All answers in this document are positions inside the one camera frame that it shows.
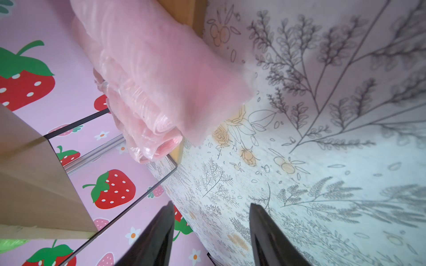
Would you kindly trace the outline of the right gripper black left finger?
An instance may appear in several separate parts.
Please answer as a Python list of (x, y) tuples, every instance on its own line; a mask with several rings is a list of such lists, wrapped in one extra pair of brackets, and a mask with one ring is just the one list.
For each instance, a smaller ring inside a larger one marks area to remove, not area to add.
[(174, 205), (170, 201), (160, 209), (118, 266), (167, 266), (173, 245)]

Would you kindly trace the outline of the pink trash bag roll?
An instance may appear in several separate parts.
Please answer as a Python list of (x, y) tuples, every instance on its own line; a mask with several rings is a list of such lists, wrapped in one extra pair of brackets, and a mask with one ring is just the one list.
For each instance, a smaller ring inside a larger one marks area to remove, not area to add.
[(154, 104), (102, 45), (74, 18), (73, 33), (92, 63), (99, 90), (116, 127), (123, 133), (131, 157), (145, 164), (158, 161), (183, 140), (180, 130)]
[(183, 135), (200, 145), (252, 97), (242, 71), (157, 1), (72, 1), (99, 42)]

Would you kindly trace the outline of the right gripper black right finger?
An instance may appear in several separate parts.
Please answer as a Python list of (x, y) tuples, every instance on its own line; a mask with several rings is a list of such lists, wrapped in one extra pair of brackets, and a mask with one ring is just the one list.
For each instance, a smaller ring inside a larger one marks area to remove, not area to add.
[(256, 266), (310, 266), (265, 209), (252, 203), (250, 235)]

